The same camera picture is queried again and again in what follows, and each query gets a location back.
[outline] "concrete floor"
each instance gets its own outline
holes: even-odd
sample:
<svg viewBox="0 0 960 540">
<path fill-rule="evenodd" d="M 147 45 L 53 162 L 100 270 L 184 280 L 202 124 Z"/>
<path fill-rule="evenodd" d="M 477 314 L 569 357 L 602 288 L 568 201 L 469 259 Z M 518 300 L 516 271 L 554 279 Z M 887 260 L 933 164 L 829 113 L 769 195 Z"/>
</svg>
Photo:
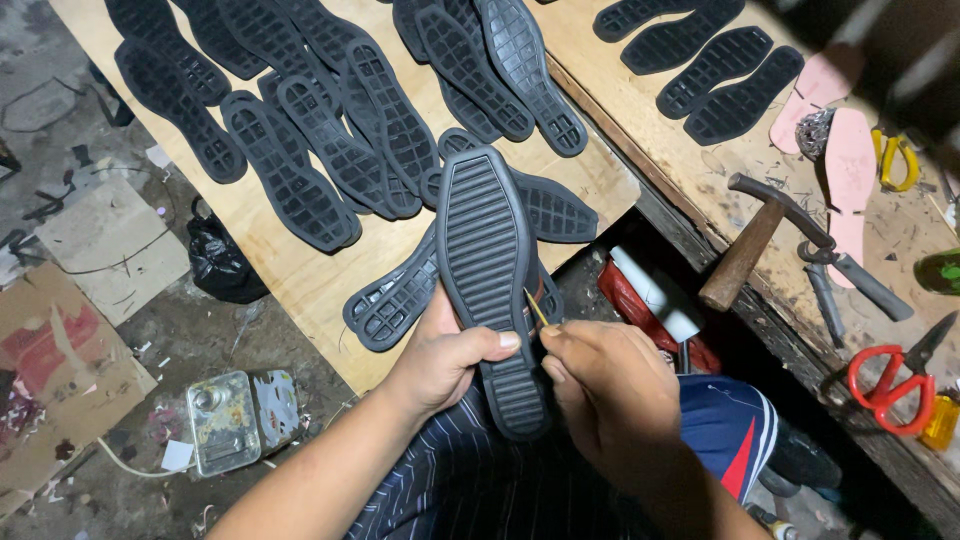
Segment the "concrete floor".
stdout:
<svg viewBox="0 0 960 540">
<path fill-rule="evenodd" d="M 64 198 L 69 206 L 98 184 L 89 171 L 103 164 L 148 171 L 128 171 L 127 180 L 147 204 L 168 209 L 164 219 L 186 245 L 184 225 L 196 191 L 176 166 L 164 171 L 147 160 L 144 152 L 155 142 L 138 121 L 111 128 L 93 91 L 116 109 L 116 101 L 94 82 L 83 51 L 45 0 L 0 0 L 0 99 L 8 102 L 0 137 L 24 164 L 23 172 L 0 184 L 0 237 L 13 229 L 29 232 L 41 222 L 22 219 L 45 204 L 35 191 L 61 196 L 64 171 L 72 169 L 78 189 Z M 11 109 L 9 102 L 25 94 Z M 79 145 L 86 145 L 93 165 L 81 167 L 72 150 Z M 616 235 L 605 235 L 555 276 L 567 318 L 619 320 L 596 287 L 606 250 L 619 241 Z M 30 253 L 49 257 L 40 244 Z M 0 254 L 0 263 L 4 260 Z M 158 470 L 166 440 L 182 433 L 186 385 L 228 369 L 279 367 L 292 373 L 301 412 L 311 419 L 304 439 L 316 436 L 344 404 L 355 400 L 272 296 L 249 306 L 222 303 L 199 290 L 187 274 L 117 330 L 132 349 L 150 342 L 139 360 L 155 378 L 163 376 L 157 389 L 105 437 L 132 467 L 143 471 Z M 171 361 L 159 368 L 168 356 Z M 271 460 L 280 463 L 295 451 L 288 447 Z M 118 470 L 102 450 L 92 447 L 77 463 L 81 465 L 75 471 L 64 475 L 72 477 L 72 483 L 62 481 L 57 488 L 63 501 L 36 497 L 0 525 L 0 538 L 82 539 L 78 534 L 84 531 L 93 539 L 199 538 L 270 472 L 267 465 L 256 463 L 215 479 L 186 474 L 142 479 Z M 783 501 L 758 483 L 751 500 L 769 511 L 780 508 L 802 526 L 807 538 L 850 537 L 851 523 L 810 490 Z"/>
</svg>

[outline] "yellow pliers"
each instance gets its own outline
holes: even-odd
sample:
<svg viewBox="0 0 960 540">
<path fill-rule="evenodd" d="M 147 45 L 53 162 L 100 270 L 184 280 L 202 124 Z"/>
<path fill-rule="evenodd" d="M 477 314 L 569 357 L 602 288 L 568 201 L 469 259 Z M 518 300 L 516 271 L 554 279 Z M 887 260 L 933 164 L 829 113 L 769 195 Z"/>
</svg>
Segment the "yellow pliers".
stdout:
<svg viewBox="0 0 960 540">
<path fill-rule="evenodd" d="M 888 191 L 900 193 L 913 187 L 913 184 L 920 178 L 920 165 L 917 162 L 917 153 L 913 151 L 910 143 L 902 136 L 888 136 L 887 146 L 880 152 L 880 141 L 883 137 L 883 131 L 879 128 L 870 131 L 870 136 L 874 140 L 874 151 L 876 152 L 876 168 L 880 175 L 880 185 Z M 894 162 L 894 155 L 897 149 L 903 154 L 906 160 L 906 178 L 899 184 L 890 182 L 890 168 Z"/>
</svg>

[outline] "green bottle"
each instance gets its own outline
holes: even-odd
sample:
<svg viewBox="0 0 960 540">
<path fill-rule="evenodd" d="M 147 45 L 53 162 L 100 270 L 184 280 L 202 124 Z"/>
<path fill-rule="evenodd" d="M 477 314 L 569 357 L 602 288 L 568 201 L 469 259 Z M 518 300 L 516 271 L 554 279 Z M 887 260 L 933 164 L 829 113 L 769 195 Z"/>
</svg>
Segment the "green bottle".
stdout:
<svg viewBox="0 0 960 540">
<path fill-rule="evenodd" d="M 960 296 L 960 248 L 921 258 L 913 265 L 913 276 L 930 292 Z"/>
</svg>

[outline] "nail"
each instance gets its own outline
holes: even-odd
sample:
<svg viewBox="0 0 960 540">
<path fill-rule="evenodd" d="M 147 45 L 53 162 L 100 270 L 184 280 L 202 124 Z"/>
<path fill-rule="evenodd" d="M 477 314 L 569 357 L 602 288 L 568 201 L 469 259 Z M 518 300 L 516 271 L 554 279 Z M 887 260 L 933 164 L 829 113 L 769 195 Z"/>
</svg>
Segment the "nail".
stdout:
<svg viewBox="0 0 960 540">
<path fill-rule="evenodd" d="M 515 331 L 502 331 L 500 333 L 500 347 L 508 351 L 517 349 L 520 346 L 520 336 Z"/>
<path fill-rule="evenodd" d="M 550 379 L 553 379 L 553 382 L 556 384 L 561 384 L 566 381 L 564 374 L 557 369 L 557 366 L 552 364 L 543 364 L 543 371 L 550 376 Z"/>
</svg>

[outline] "wooden hammer handle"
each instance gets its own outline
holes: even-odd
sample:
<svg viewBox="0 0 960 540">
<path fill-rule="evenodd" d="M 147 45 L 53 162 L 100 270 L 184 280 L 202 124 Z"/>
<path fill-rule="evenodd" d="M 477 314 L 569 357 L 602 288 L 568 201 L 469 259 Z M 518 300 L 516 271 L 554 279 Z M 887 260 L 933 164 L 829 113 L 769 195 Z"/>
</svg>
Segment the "wooden hammer handle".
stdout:
<svg viewBox="0 0 960 540">
<path fill-rule="evenodd" d="M 769 201 L 756 213 L 700 289 L 700 299 L 704 304 L 717 311 L 730 309 L 736 293 L 740 292 L 754 271 L 756 262 L 777 230 L 785 211 L 782 204 Z"/>
</svg>

